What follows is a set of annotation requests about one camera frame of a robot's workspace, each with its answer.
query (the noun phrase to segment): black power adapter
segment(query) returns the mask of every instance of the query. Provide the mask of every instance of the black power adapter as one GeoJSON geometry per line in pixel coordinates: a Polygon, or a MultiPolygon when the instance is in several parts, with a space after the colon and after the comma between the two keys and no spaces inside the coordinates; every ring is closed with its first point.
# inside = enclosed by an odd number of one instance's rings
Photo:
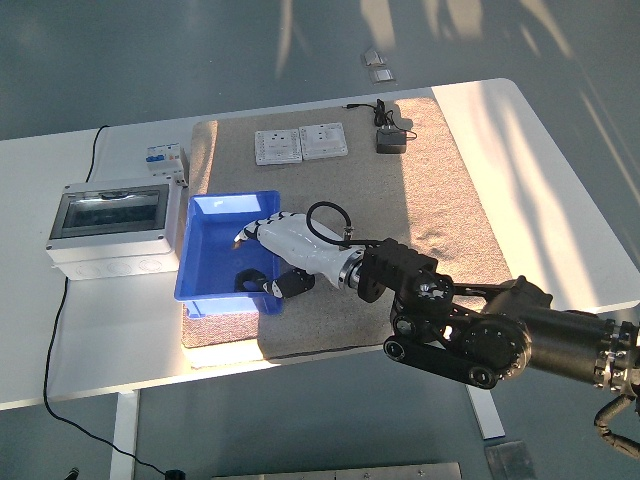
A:
{"type": "Polygon", "coordinates": [[[407,132],[405,130],[379,128],[376,133],[376,152],[399,154],[407,151],[407,132]]]}

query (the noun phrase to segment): electrical distribution box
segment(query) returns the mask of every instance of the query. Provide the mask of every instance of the electrical distribution box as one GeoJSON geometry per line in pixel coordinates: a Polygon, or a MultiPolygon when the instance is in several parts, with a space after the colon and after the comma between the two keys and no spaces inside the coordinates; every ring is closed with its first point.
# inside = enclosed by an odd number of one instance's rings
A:
{"type": "Polygon", "coordinates": [[[178,270],[171,176],[68,185],[46,251],[70,280],[178,270]]]}

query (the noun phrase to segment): transparent cover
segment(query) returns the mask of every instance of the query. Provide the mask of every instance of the transparent cover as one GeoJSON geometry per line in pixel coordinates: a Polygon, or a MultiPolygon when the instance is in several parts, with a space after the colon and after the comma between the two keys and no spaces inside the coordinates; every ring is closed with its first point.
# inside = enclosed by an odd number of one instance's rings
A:
{"type": "Polygon", "coordinates": [[[51,239],[164,228],[168,185],[65,193],[51,239]]]}

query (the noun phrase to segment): power outlet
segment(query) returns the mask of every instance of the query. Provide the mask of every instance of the power outlet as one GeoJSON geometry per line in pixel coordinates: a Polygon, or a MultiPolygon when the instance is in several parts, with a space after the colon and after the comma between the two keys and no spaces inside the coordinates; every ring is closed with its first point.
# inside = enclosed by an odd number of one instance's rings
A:
{"type": "Polygon", "coordinates": [[[342,123],[324,123],[300,127],[302,158],[343,157],[349,153],[342,123]]]}
{"type": "Polygon", "coordinates": [[[256,164],[277,165],[302,162],[298,130],[265,130],[256,132],[256,164]]]}

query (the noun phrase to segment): blue plastic bin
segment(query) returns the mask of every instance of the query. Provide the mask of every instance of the blue plastic bin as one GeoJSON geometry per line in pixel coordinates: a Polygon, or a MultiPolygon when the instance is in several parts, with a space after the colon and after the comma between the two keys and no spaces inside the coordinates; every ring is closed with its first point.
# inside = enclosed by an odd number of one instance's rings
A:
{"type": "Polygon", "coordinates": [[[259,242],[233,249],[233,239],[248,223],[280,211],[280,193],[195,195],[187,207],[187,227],[174,297],[189,318],[237,312],[267,315],[282,311],[282,300],[263,292],[234,292],[236,274],[255,268],[272,280],[280,260],[259,242]]]}

